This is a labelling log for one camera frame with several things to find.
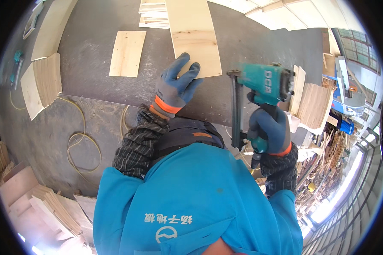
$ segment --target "teal nail gun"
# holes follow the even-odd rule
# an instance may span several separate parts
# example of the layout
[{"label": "teal nail gun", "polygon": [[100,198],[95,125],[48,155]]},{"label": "teal nail gun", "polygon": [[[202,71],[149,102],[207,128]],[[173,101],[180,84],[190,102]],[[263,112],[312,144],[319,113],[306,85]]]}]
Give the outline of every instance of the teal nail gun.
[{"label": "teal nail gun", "polygon": [[293,95],[292,83],[295,73],[281,67],[280,64],[244,64],[242,71],[232,70],[227,72],[232,80],[232,137],[231,146],[238,148],[247,144],[248,139],[254,149],[253,158],[260,156],[268,149],[267,135],[260,132],[260,137],[250,137],[243,132],[242,102],[243,86],[251,89],[248,98],[251,102],[259,105],[276,120],[276,108],[280,101],[286,101],[289,94]]}]

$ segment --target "blue glove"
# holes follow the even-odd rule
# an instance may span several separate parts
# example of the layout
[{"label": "blue glove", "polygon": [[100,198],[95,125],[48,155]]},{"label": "blue glove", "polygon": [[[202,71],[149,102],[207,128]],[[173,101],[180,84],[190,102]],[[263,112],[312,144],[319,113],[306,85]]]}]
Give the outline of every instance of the blue glove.
[{"label": "blue glove", "polygon": [[261,137],[267,140],[266,153],[284,156],[291,151],[291,132],[288,117],[279,107],[276,108],[276,121],[263,109],[256,109],[249,121],[248,138]]},{"label": "blue glove", "polygon": [[156,97],[151,107],[169,118],[173,118],[193,98],[197,86],[203,82],[202,78],[194,79],[200,71],[199,63],[191,64],[189,71],[177,79],[189,60],[190,55],[182,53],[156,81]]}]

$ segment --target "plaid sleeve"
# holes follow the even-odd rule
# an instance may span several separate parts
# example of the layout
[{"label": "plaid sleeve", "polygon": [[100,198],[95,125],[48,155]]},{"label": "plaid sleeve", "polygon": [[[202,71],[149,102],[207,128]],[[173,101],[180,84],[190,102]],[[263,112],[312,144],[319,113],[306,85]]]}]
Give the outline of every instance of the plaid sleeve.
[{"label": "plaid sleeve", "polygon": [[149,111],[146,105],[139,106],[136,127],[125,134],[112,166],[126,176],[143,179],[149,170],[154,144],[168,131],[167,120]]},{"label": "plaid sleeve", "polygon": [[292,143],[291,151],[285,156],[263,154],[260,159],[261,173],[266,180],[266,195],[270,198],[277,191],[288,189],[296,195],[296,161],[298,148]]}]

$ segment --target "gray workbench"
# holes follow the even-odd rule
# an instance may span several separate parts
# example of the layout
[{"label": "gray workbench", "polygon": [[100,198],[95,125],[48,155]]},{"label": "gray workbench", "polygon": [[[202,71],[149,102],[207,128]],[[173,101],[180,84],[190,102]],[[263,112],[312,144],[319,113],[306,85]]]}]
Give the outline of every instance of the gray workbench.
[{"label": "gray workbench", "polygon": [[[150,104],[156,77],[174,60],[168,29],[139,28],[139,0],[79,0],[65,27],[58,52],[61,54],[63,94],[125,105]],[[287,68],[293,64],[306,71],[306,83],[319,84],[322,75],[320,29],[270,31],[244,14],[208,3],[223,70],[209,77],[179,114],[230,126],[230,79],[226,71],[241,62]],[[138,78],[109,77],[109,66],[118,30],[147,31]],[[256,105],[247,104],[245,123]]]}]

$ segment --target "green tool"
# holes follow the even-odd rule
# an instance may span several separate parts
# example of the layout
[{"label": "green tool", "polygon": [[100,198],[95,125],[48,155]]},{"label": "green tool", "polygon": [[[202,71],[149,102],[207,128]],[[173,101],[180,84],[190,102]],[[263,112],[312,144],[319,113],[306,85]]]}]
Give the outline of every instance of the green tool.
[{"label": "green tool", "polygon": [[244,139],[250,140],[254,149],[253,158],[260,157],[268,149],[266,133],[260,132],[259,137],[247,137],[243,132],[241,116],[243,86],[251,89],[253,98],[251,102],[259,105],[276,120],[276,108],[280,101],[286,101],[292,92],[292,82],[295,73],[281,67],[280,64],[244,64],[242,71],[227,72],[232,80],[232,146],[240,151],[247,144]]}]

